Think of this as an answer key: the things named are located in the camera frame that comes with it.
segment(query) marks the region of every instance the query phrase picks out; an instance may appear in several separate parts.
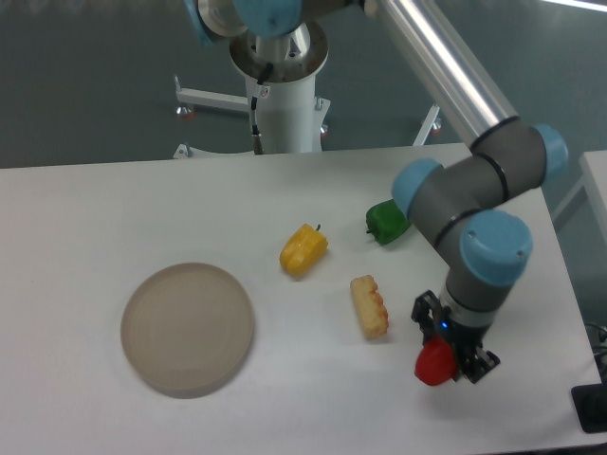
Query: blue joint cap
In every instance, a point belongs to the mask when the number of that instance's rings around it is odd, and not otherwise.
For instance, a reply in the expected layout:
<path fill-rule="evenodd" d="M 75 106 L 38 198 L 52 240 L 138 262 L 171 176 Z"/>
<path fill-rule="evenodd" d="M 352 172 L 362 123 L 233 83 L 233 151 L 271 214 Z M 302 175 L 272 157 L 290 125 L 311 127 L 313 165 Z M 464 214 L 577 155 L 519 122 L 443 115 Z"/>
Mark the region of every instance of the blue joint cap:
<path fill-rule="evenodd" d="M 496 287 L 513 285 L 523 275 L 533 250 L 527 225 L 500 210 L 475 214 L 459 239 L 462 259 L 480 281 Z"/>
<path fill-rule="evenodd" d="M 188 12 L 190 22 L 192 23 L 193 31 L 196 33 L 200 43 L 206 47 L 212 46 L 212 39 L 202 23 L 202 19 L 198 15 L 198 2 L 196 0 L 183 0 L 183 3 L 186 6 L 186 11 Z"/>
<path fill-rule="evenodd" d="M 243 23 L 262 38 L 293 31 L 300 24 L 303 0 L 234 0 Z"/>
<path fill-rule="evenodd" d="M 561 134 L 554 128 L 548 125 L 535 125 L 533 128 L 542 136 L 543 146 L 546 149 L 546 172 L 542 182 L 544 183 L 567 169 L 569 151 Z"/>
<path fill-rule="evenodd" d="M 426 181 L 428 176 L 441 165 L 431 158 L 418 159 L 403 169 L 396 177 L 392 186 L 392 198 L 405 216 L 409 216 L 411 204 L 419 187 Z"/>

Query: white table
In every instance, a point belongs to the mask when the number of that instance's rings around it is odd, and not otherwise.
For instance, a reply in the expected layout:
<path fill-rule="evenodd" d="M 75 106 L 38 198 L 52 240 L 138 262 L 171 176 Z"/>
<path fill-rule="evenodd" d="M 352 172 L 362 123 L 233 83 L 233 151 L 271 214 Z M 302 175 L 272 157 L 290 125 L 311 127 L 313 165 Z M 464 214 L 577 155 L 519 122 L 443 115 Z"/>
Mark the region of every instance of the white table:
<path fill-rule="evenodd" d="M 586 435 L 569 390 L 598 382 L 542 194 L 506 209 L 535 250 L 486 347 L 477 385 L 414 377 L 414 298 L 446 266 L 411 229 L 379 247 L 364 214 L 408 162 L 461 145 L 0 172 L 0 448 L 18 454 L 468 454 L 607 441 Z M 300 281 L 278 255 L 302 223 L 329 253 Z M 120 346 L 138 285 L 187 261 L 248 290 L 256 334 L 242 371 L 195 400 L 144 385 Z M 349 295 L 373 274 L 390 333 L 366 342 Z"/>
<path fill-rule="evenodd" d="M 607 242 L 607 151 L 586 152 L 579 164 L 588 201 Z"/>

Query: gray plate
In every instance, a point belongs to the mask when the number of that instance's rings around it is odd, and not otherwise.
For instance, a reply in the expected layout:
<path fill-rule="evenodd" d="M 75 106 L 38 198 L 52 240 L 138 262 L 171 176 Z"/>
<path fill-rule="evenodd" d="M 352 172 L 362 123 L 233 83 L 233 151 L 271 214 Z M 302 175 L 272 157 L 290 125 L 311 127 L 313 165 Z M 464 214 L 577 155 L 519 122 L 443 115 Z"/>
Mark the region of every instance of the gray plate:
<path fill-rule="evenodd" d="M 175 398 L 222 387 L 238 370 L 253 335 L 242 285 L 209 264 L 179 264 L 146 280 L 129 300 L 120 336 L 139 375 Z"/>

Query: yellow bell pepper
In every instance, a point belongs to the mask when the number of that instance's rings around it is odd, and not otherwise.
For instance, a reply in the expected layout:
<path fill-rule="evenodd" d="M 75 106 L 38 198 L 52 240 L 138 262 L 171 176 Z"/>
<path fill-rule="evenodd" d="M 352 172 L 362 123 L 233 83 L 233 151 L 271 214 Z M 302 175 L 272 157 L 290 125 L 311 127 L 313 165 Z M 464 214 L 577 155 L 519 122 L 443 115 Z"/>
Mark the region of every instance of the yellow bell pepper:
<path fill-rule="evenodd" d="M 329 243 L 316 229 L 303 225 L 286 243 L 281 252 L 281 267 L 293 277 L 299 277 L 309 270 L 326 252 Z"/>

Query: gray floor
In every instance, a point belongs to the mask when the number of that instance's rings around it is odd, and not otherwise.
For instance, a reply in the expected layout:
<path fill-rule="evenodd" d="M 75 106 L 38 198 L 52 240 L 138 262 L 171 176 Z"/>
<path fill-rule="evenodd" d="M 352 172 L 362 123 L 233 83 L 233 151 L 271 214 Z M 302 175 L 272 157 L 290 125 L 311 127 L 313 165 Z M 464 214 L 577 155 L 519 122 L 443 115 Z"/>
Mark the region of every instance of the gray floor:
<path fill-rule="evenodd" d="M 438 3 L 525 121 L 565 136 L 570 170 L 544 189 L 553 209 L 579 178 L 580 154 L 607 150 L 607 14 Z M 356 9 L 321 22 L 331 54 L 318 93 L 333 102 L 324 148 L 411 144 L 432 100 L 385 32 Z M 175 117 L 174 73 L 187 87 L 244 94 L 227 43 L 201 47 L 179 0 L 0 0 L 0 167 L 169 159 L 183 141 L 250 150 L 245 117 Z M 448 124 L 431 139 L 455 140 Z M 559 237 L 582 314 L 607 324 L 607 246 L 587 204 Z"/>

